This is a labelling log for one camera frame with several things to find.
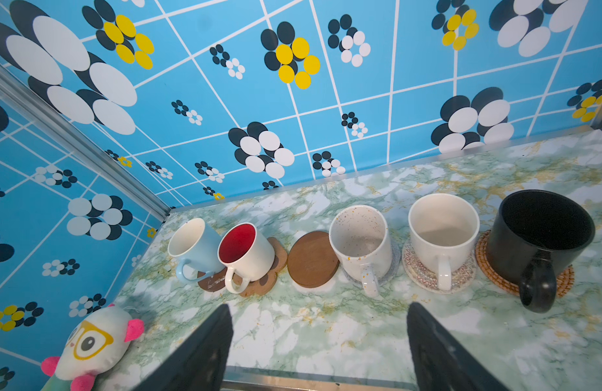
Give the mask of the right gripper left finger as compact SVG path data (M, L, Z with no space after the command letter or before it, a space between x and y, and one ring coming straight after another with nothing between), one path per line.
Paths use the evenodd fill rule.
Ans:
M221 389L233 335L229 306L223 304L136 389Z

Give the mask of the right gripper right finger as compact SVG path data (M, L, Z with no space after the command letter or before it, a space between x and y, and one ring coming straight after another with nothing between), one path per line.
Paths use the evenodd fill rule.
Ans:
M427 309L408 308L407 331L418 389L506 390Z

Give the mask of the dark brown round coaster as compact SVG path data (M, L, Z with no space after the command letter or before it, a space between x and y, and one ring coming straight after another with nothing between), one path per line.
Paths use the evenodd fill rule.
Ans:
M200 280L198 286L204 291L215 293L225 288L226 268L221 272L214 274L212 277Z

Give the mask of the multicolour woven round coaster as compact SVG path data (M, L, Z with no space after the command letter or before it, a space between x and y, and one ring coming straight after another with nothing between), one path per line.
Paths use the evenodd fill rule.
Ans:
M407 241L402 249L401 261L405 272L416 285L429 292L449 295L468 288L476 277L475 254L471 253L466 262L452 273L452 285L449 290L438 288L436 273L427 269L415 255L412 244Z

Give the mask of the cork paw print coaster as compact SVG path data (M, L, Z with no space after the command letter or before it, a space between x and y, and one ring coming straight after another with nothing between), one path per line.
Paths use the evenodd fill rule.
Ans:
M269 272L260 280L250 282L247 288L240 294L241 297L264 296L270 292L276 281L278 273L281 272L287 264L288 252L275 237L268 237L268 242L273 246L275 259Z

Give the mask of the grey woven round coaster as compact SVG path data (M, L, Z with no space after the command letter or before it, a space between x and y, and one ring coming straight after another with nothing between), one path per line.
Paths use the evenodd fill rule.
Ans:
M390 282L396 276L401 263L400 259L401 250L397 243L392 243L392 263L388 272L383 277L378 279L379 287L382 287L386 283ZM362 283L353 279L353 277L351 277L351 275L349 275L348 272L346 272L346 270L343 270L343 274L347 278L347 280L351 282L354 286L356 286L357 288L362 288Z

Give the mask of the light blue mug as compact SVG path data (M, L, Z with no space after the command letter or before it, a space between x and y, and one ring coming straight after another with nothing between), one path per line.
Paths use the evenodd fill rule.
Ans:
M167 252L179 261L176 268L178 280L186 284L197 284L224 270L218 257L221 236L202 218L193 218L181 226L169 241ZM184 268L189 266L204 273L202 277L189 279Z

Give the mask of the red interior mug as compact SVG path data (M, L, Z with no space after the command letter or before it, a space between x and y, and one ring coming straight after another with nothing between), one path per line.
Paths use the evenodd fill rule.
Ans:
M217 254L227 268L225 286L234 294L243 293L250 282L267 275L275 260L273 246L252 223L240 223L229 230Z

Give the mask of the white mug back row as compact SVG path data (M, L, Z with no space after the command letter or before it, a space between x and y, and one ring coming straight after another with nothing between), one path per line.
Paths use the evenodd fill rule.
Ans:
M437 277L437 288L452 288L452 273L462 267L475 247L480 217L459 196L425 195L408 212L410 241L418 260Z

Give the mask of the rattan round coaster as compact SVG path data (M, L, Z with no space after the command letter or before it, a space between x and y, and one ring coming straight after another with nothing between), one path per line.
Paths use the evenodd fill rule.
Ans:
M488 236L490 231L485 231L480 235L477 239L475 245L475 260L482 270L483 274L498 288L504 290L505 292L514 295L516 297L519 296L519 286L517 284L511 283L508 280L503 279L498 273L493 270L490 263L488 262L486 256L486 249L488 245ZM564 270L557 277L557 298L564 297L566 294L570 292L573 285L575 283L575 272L573 266L570 266Z

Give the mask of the brown wooden round coaster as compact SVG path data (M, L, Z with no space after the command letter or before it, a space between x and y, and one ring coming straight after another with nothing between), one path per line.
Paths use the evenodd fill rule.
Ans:
M338 265L327 231L312 231L299 238L287 259L292 280L304 288L318 288L327 283Z

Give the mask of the black mug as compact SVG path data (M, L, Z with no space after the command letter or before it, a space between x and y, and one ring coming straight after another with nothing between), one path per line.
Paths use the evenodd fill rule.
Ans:
M501 202L486 257L500 277L519 287L526 309L545 313L555 301L557 277L594 236L593 219L574 200L544 190L522 190Z

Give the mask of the plush toy white pink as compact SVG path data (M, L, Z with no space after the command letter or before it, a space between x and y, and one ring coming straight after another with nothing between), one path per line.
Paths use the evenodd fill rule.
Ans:
M96 377L112 369L144 330L142 320L117 306L93 312L73 330L59 357L42 362L49 377L43 389L91 390Z

